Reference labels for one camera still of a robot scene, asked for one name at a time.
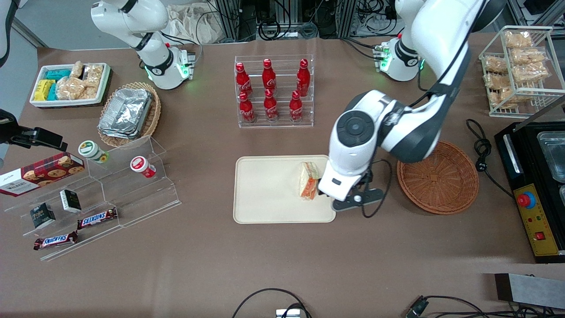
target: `table surface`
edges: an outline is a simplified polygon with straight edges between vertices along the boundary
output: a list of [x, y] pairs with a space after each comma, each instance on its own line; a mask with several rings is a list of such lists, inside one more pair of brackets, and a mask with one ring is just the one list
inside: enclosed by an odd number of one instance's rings
[[[474, 56], [441, 139], [476, 159], [474, 118], [493, 140], [513, 122], [490, 118], [479, 52], [494, 34], [473, 34]], [[370, 43], [380, 43], [373, 38]], [[235, 55], [315, 54], [313, 128], [241, 130], [234, 104]], [[148, 81], [134, 50], [42, 49], [39, 65], [106, 62], [110, 90]], [[423, 86], [434, 81], [425, 68]], [[163, 103], [155, 139], [168, 151], [166, 169], [182, 204], [50, 262], [40, 262], [19, 218], [0, 220], [0, 312], [3, 317], [229, 317], [244, 297], [265, 287], [291, 290], [315, 317], [400, 317], [420, 294], [458, 296], [483, 309], [504, 309], [491, 273], [535, 274], [565, 280], [563, 265], [533, 263], [515, 204], [480, 174], [477, 200], [465, 212], [435, 216], [416, 207], [396, 172], [381, 211], [371, 219], [359, 209], [328, 224], [240, 225], [232, 218], [235, 164], [242, 156], [326, 154], [331, 128], [349, 100], [371, 89], [404, 103], [421, 94], [416, 81], [399, 83], [375, 72], [372, 61], [339, 40], [254, 41], [206, 46], [194, 80], [158, 90]], [[24, 108], [20, 124], [64, 136], [69, 149], [98, 140], [101, 108]], [[56, 153], [10, 147], [4, 172]], [[384, 151], [384, 157], [396, 160]], [[508, 187], [496, 149], [487, 160]], [[373, 186], [384, 188], [385, 166]], [[292, 300], [269, 292], [251, 299], [244, 317], [272, 317]], [[428, 312], [468, 310], [436, 301]]]

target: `wicker basket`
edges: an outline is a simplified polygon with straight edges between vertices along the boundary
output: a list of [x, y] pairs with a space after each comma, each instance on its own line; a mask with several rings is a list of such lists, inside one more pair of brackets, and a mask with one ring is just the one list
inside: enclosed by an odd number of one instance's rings
[[[147, 117], [145, 118], [145, 124], [143, 126], [143, 129], [141, 130], [140, 138], [144, 137], [144, 136], [151, 136], [153, 134], [153, 132], [155, 132], [155, 129], [157, 128], [157, 122], [159, 121], [159, 116], [161, 116], [161, 101], [159, 100], [159, 96], [157, 95], [157, 92], [150, 85], [148, 85], [146, 83], [138, 83], [138, 82], [126, 84], [126, 85], [122, 86], [121, 88], [145, 89], [145, 90], [151, 92], [151, 94], [153, 95], [153, 99], [151, 100], [151, 105], [150, 105], [151, 108], [149, 109], [149, 112], [147, 113]], [[110, 101], [114, 97], [114, 94], [117, 91], [118, 90], [114, 91], [114, 93], [112, 93], [112, 95], [110, 95], [110, 97], [106, 101], [106, 104], [104, 105], [104, 108], [102, 109], [102, 114], [100, 115], [100, 119], [102, 118], [102, 116], [104, 116], [104, 112], [108, 108], [108, 104], [110, 103]], [[100, 131], [98, 131], [98, 134], [100, 135], [100, 138], [102, 139], [102, 141], [104, 141], [105, 144], [113, 146], [113, 147], [119, 147], [119, 146], [125, 145], [125, 144], [129, 143], [130, 141], [134, 140], [134, 139], [125, 139], [125, 138], [116, 138], [116, 137], [106, 136], [103, 133], [101, 133]]]
[[479, 175], [469, 157], [446, 141], [423, 161], [398, 162], [398, 182], [412, 202], [435, 214], [455, 214], [467, 209], [479, 193]]

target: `coca-cola bottle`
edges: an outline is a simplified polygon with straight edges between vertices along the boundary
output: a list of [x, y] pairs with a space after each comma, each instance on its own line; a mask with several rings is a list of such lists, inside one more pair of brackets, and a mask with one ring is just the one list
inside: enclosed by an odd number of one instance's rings
[[263, 102], [263, 106], [265, 106], [265, 114], [269, 122], [273, 123], [279, 119], [277, 101], [273, 98], [273, 90], [265, 89], [265, 101]]
[[292, 99], [290, 100], [290, 119], [293, 123], [302, 121], [302, 101], [298, 91], [292, 92]]
[[308, 70], [308, 60], [303, 58], [300, 60], [300, 69], [296, 74], [296, 89], [301, 97], [308, 95], [310, 88], [310, 71]]
[[277, 76], [271, 67], [271, 60], [266, 58], [263, 60], [263, 86], [265, 89], [273, 91], [273, 96], [277, 96]]
[[241, 119], [246, 123], [254, 123], [257, 121], [255, 112], [253, 111], [253, 104], [247, 99], [247, 93], [240, 93], [240, 113]]
[[248, 97], [251, 97], [251, 95], [253, 95], [253, 89], [251, 88], [251, 79], [245, 71], [244, 64], [241, 62], [236, 63], [236, 71], [237, 89], [239, 89], [240, 93], [245, 92], [247, 93]]

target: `yellow control panel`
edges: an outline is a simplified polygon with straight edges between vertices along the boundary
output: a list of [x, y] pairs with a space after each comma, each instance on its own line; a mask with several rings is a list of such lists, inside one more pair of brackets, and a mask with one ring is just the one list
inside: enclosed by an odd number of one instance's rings
[[514, 198], [518, 202], [518, 209], [534, 255], [557, 255], [559, 250], [534, 185], [529, 184], [514, 190]]

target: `cookie box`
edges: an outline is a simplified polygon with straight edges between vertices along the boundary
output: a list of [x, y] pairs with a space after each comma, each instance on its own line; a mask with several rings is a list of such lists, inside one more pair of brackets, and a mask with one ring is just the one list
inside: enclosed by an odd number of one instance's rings
[[82, 160], [68, 152], [62, 152], [0, 175], [0, 194], [19, 196], [82, 171]]

